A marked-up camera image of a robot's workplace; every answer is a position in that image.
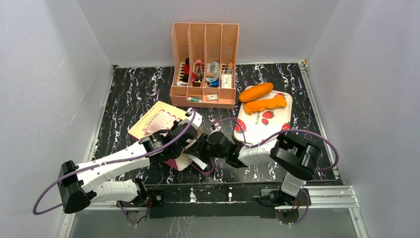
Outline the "orange plastic file organizer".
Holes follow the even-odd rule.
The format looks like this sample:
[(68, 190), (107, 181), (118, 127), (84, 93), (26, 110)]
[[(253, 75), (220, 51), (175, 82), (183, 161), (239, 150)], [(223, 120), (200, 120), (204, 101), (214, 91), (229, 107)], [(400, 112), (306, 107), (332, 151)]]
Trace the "orange plastic file organizer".
[[(174, 56), (174, 77), (170, 89), (171, 104), (178, 107), (232, 109), (236, 104), (236, 63), (239, 45), (239, 24), (175, 22), (171, 37)], [(182, 82), (185, 59), (189, 58), (188, 83)], [(195, 61), (203, 61), (203, 81), (193, 86)], [(220, 63), (219, 86), (207, 87), (205, 82), (208, 62)], [(232, 75), (232, 88), (221, 88), (223, 74)], [(218, 101), (208, 101), (208, 94), (217, 94)], [(188, 102), (186, 97), (202, 99), (202, 103)]]

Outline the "smooth orange bread loaf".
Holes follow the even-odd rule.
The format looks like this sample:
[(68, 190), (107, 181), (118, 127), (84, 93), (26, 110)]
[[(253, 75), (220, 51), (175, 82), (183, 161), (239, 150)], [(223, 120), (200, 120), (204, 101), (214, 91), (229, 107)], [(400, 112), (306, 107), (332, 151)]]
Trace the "smooth orange bread loaf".
[(241, 92), (239, 101), (241, 103), (248, 103), (261, 98), (273, 90), (274, 85), (270, 82), (255, 85)]

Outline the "fake orange bread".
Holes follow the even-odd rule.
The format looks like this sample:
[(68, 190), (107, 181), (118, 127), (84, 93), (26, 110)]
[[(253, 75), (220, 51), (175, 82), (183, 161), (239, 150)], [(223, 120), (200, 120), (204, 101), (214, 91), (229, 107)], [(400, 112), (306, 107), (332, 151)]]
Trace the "fake orange bread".
[(275, 96), (271, 99), (256, 100), (248, 102), (244, 105), (244, 110), (247, 114), (253, 114), (269, 109), (284, 108), (287, 106), (287, 101), (282, 96)]

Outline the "strawberry print tray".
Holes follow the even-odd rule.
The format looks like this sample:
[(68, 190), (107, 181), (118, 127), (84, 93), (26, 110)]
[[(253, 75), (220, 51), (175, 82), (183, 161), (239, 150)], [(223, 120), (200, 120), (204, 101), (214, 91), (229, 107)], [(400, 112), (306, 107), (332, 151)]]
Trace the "strawberry print tray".
[(292, 96), (286, 92), (272, 90), (260, 99), (264, 100), (274, 97), (284, 98), (287, 106), (249, 115), (244, 110), (244, 104), (241, 104), (237, 121), (244, 131), (241, 131), (239, 126), (235, 126), (233, 131), (233, 138), (235, 140), (243, 142), (243, 139), (245, 139), (248, 144), (257, 144), (278, 131), (291, 128)]

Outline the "paper cake bag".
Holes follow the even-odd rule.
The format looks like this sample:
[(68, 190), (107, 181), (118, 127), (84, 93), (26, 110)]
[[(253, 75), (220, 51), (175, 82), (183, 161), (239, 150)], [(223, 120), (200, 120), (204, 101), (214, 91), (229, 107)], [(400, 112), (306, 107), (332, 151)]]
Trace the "paper cake bag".
[[(128, 130), (128, 133), (134, 140), (138, 141), (160, 129), (170, 129), (175, 121), (185, 119), (185, 114), (186, 112), (182, 109), (158, 101)], [(192, 166), (203, 173), (204, 170), (211, 167), (211, 163), (207, 162), (208, 167), (201, 170), (183, 153), (178, 158), (168, 160), (165, 163), (177, 171), (182, 171), (188, 166)]]

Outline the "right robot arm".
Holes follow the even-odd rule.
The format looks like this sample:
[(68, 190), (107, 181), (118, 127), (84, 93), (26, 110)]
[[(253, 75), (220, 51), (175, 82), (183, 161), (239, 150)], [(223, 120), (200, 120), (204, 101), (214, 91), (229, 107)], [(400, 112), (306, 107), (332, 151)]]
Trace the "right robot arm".
[(268, 205), (292, 205), (307, 181), (312, 180), (321, 158), (320, 147), (293, 132), (275, 135), (256, 145), (233, 143), (222, 132), (203, 134), (186, 151), (202, 161), (210, 158), (224, 159), (234, 168), (253, 164), (276, 162), (286, 170), (278, 192), (263, 195), (260, 203)]

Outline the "metal tongs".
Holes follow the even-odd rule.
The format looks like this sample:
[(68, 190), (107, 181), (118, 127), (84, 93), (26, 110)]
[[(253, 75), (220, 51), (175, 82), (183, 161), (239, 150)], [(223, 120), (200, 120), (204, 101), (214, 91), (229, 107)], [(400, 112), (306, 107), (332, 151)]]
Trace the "metal tongs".
[(201, 159), (199, 159), (198, 157), (196, 157), (196, 156), (193, 156), (193, 155), (187, 155), (191, 160), (192, 160), (192, 162), (195, 164), (195, 165), (197, 165), (201, 170), (204, 170), (204, 169), (206, 169), (207, 167), (208, 167), (208, 164), (207, 163), (205, 163), (205, 162), (203, 162)]

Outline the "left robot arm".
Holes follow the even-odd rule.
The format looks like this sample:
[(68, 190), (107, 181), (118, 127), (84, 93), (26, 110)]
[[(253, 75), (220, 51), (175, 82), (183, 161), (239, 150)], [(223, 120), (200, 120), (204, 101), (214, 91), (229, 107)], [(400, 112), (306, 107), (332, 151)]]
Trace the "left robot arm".
[(182, 124), (174, 130), (159, 130), (126, 149), (88, 163), (63, 163), (59, 176), (65, 178), (58, 183), (58, 189), (64, 212), (76, 213), (92, 203), (106, 201), (122, 201), (135, 206), (146, 204), (150, 195), (140, 179), (113, 181), (113, 178), (178, 158), (202, 133), (200, 128), (191, 126), (182, 134), (185, 128)]

